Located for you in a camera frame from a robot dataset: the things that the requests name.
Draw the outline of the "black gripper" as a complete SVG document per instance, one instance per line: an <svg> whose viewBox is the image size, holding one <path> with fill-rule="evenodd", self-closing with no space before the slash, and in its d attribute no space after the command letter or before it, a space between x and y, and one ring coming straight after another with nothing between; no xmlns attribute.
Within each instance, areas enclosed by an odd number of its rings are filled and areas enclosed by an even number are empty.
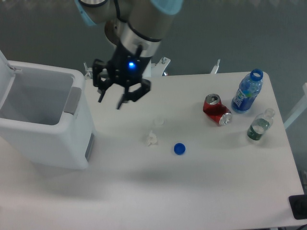
<svg viewBox="0 0 307 230"><path fill-rule="evenodd" d="M141 56L144 46L138 44L136 50L130 52L122 43L118 43L112 58L107 62L95 59L92 65L93 86L100 93L100 103L113 83L124 87L117 109L129 101L136 102L151 90L151 82L143 79L142 75L149 63L150 57ZM133 92L130 86L140 83L141 86Z"/></svg>

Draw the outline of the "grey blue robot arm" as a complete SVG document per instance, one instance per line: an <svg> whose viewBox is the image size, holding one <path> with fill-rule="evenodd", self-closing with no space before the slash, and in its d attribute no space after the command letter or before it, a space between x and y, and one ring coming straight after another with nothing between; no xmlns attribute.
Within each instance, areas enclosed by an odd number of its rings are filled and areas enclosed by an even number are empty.
<svg viewBox="0 0 307 230"><path fill-rule="evenodd" d="M77 0L75 4L88 25L119 26L108 36L116 46L108 62L95 59L93 86L101 102L113 84L124 88L117 108L136 102L151 89L143 74L183 5L181 0Z"/></svg>

